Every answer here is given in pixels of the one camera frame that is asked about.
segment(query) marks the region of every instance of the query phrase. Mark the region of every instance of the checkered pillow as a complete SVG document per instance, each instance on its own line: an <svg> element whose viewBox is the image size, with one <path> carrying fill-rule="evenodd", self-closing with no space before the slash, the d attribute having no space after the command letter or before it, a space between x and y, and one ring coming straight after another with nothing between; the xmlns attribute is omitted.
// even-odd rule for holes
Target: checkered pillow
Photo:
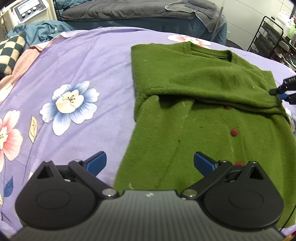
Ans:
<svg viewBox="0 0 296 241"><path fill-rule="evenodd" d="M0 42L0 78L12 73L26 43L26 32L4 39Z"/></svg>

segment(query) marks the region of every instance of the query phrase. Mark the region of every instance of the flower print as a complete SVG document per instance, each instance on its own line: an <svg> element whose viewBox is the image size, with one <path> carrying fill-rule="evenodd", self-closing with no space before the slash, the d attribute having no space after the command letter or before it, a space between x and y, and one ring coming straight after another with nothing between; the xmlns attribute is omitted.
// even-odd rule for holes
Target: flower print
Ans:
<svg viewBox="0 0 296 241"><path fill-rule="evenodd" d="M22 136L18 129L14 129L19 117L19 110L10 110L5 114L3 121L0 118L0 172L4 166L4 155L12 161L20 153Z"/></svg>
<svg viewBox="0 0 296 241"><path fill-rule="evenodd" d="M286 113L288 115L289 121L290 121L290 127L292 132L295 132L295 120L296 120L296 116L292 115L291 111L286 107L285 108Z"/></svg>
<svg viewBox="0 0 296 241"><path fill-rule="evenodd" d="M99 92L95 88L89 88L89 81L76 84L62 85L56 89L52 101L43 105L40 110L42 120L49 123L53 120L52 129L57 136L60 136L69 129L71 121L81 124L94 116L98 101Z"/></svg>
<svg viewBox="0 0 296 241"><path fill-rule="evenodd" d="M188 41L190 41L191 43L194 43L196 45L199 45L199 46L207 48L207 49L209 49L209 47L207 45L211 45L211 42L209 42L209 41L194 38L194 37L190 37L190 36L187 36L187 35L170 35L168 37L168 40L172 40L172 41L175 41L175 42L188 42Z"/></svg>

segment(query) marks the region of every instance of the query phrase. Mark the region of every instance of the display screen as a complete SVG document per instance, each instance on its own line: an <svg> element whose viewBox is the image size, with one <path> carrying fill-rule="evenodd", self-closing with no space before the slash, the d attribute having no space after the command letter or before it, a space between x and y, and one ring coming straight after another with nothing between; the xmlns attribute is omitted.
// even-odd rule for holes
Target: display screen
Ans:
<svg viewBox="0 0 296 241"><path fill-rule="evenodd" d="M30 0L20 5L19 7L17 7L17 9L19 10L20 14L23 14L24 12L28 11L29 9L31 9L32 7L38 4L39 4L38 0Z"/></svg>

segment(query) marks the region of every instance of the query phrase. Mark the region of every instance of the gray blanket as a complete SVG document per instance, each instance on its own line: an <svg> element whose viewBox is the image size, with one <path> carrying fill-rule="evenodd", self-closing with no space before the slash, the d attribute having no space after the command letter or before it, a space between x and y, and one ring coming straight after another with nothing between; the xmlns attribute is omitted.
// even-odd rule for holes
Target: gray blanket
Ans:
<svg viewBox="0 0 296 241"><path fill-rule="evenodd" d="M165 9L175 12L194 12L210 33L214 30L220 12L217 5L207 0L181 0L179 2L168 4L165 6ZM218 27L220 27L222 23L223 18L220 18Z"/></svg>
<svg viewBox="0 0 296 241"><path fill-rule="evenodd" d="M176 17L194 19L188 11L168 11L165 6L172 0L96 0L71 7L63 12L64 20L103 19L118 20L144 17Z"/></svg>

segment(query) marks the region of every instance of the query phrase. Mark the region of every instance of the screw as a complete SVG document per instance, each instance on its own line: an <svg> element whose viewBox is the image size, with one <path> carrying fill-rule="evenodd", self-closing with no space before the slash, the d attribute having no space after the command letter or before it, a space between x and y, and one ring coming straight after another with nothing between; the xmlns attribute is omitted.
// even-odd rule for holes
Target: screw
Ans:
<svg viewBox="0 0 296 241"><path fill-rule="evenodd" d="M197 195L197 191L193 190L193 189L186 189L183 192L183 195L186 197L195 197Z"/></svg>
<svg viewBox="0 0 296 241"><path fill-rule="evenodd" d="M117 191L113 188L106 188L102 191L102 194L107 197L112 197L117 193Z"/></svg>

